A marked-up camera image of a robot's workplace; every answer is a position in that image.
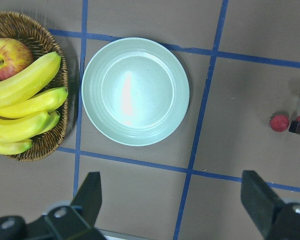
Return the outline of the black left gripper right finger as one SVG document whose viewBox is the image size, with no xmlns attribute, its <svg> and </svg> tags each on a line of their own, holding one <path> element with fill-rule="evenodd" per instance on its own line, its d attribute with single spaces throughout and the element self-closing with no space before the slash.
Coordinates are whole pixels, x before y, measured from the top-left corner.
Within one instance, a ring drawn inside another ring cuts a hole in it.
<svg viewBox="0 0 300 240">
<path fill-rule="evenodd" d="M 242 172 L 240 200 L 262 237 L 267 239 L 285 202 L 254 170 Z"/>
</svg>

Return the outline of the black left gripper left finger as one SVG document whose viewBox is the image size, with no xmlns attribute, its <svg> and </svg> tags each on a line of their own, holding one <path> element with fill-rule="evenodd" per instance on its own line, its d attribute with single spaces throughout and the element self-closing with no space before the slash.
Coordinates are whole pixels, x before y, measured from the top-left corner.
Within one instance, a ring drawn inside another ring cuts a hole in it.
<svg viewBox="0 0 300 240">
<path fill-rule="evenodd" d="M 77 207 L 91 227 L 95 226 L 102 206 L 101 176 L 98 171 L 87 174 L 70 205 Z"/>
</svg>

